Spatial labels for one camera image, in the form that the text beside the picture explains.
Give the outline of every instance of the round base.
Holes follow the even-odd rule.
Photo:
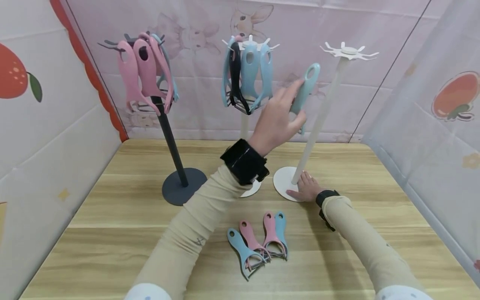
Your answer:
[[[163,182],[162,195],[170,204],[182,206],[207,181],[207,176],[197,169],[185,168],[188,186],[183,187],[177,171],[170,174]]]
[[[293,202],[301,202],[287,195],[287,190],[293,190],[296,192],[299,191],[298,186],[296,184],[292,184],[292,178],[296,170],[296,167],[283,167],[279,169],[273,175],[273,186],[275,187],[276,191],[285,199]]]
[[[262,185],[261,182],[258,182],[258,181],[254,181],[253,182],[253,186],[251,189],[249,189],[248,191],[246,191],[245,193],[242,194],[242,196],[240,196],[240,198],[245,198],[245,197],[249,197],[249,196],[252,196],[253,194],[255,194],[256,192],[258,192],[258,190],[260,189],[260,186]]]

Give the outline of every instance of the wooden table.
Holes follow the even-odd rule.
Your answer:
[[[177,141],[185,167],[209,175],[232,142]],[[305,144],[288,143],[268,156],[271,171],[260,191],[237,201],[213,233],[190,278],[186,299],[372,300],[366,271],[349,245],[329,231],[315,204],[283,199],[272,176],[296,166]],[[174,170],[165,141],[128,140],[23,293],[22,300],[122,300],[180,207],[162,199]],[[480,299],[480,291],[405,196],[372,150],[363,144],[317,144],[307,170],[354,207],[410,264],[436,300]],[[240,219],[263,240],[262,217],[287,217],[289,260],[272,261],[246,282],[226,238]]]

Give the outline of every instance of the orange border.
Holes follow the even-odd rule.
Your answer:
[[[122,141],[122,143],[125,142],[126,140],[128,140],[127,133],[125,132],[125,129],[123,128],[117,112],[115,111],[115,108],[110,102],[110,99],[108,98],[107,93],[105,92],[105,89],[103,88],[103,85],[95,72],[95,68],[90,62],[87,53],[85,52],[85,49],[82,47],[82,43],[80,42],[77,34],[73,30],[73,26],[70,23],[67,14],[65,13],[63,5],[60,3],[60,0],[50,0],[50,5],[52,6],[53,11],[57,15],[62,25],[67,29],[73,50],[75,50],[78,58],[84,63],[87,77],[93,87],[98,91],[100,102],[102,103],[105,110],[109,113],[110,121],[112,122],[113,127],[115,127],[115,129],[117,129],[117,131],[119,132],[120,140]]]

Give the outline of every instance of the hand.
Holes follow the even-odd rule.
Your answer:
[[[292,196],[293,198],[303,201],[311,202],[315,201],[317,195],[320,194],[325,189],[321,188],[318,185],[317,180],[310,176],[306,171],[303,171],[300,175],[298,182],[299,191],[287,190],[287,195]]]
[[[289,118],[293,99],[302,84],[303,80],[300,79],[288,88],[279,89],[262,110],[252,137],[248,140],[261,156],[290,140],[305,124],[307,115],[303,110],[292,122]]]

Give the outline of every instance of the wrist strap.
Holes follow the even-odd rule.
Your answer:
[[[335,228],[333,228],[330,223],[328,223],[327,219],[325,218],[325,214],[322,210],[322,205],[324,204],[324,201],[326,198],[328,197],[332,197],[332,196],[340,196],[340,194],[335,191],[335,190],[325,190],[325,191],[322,191],[321,193],[319,193],[317,195],[317,198],[315,199],[315,202],[317,203],[317,205],[320,207],[320,213],[318,214],[320,216],[320,218],[322,218],[323,221],[325,221],[325,225],[328,227],[328,229],[330,229],[331,231],[335,231]]]
[[[240,185],[252,184],[254,180],[262,181],[270,172],[265,167],[267,162],[244,139],[238,140],[220,157]]]

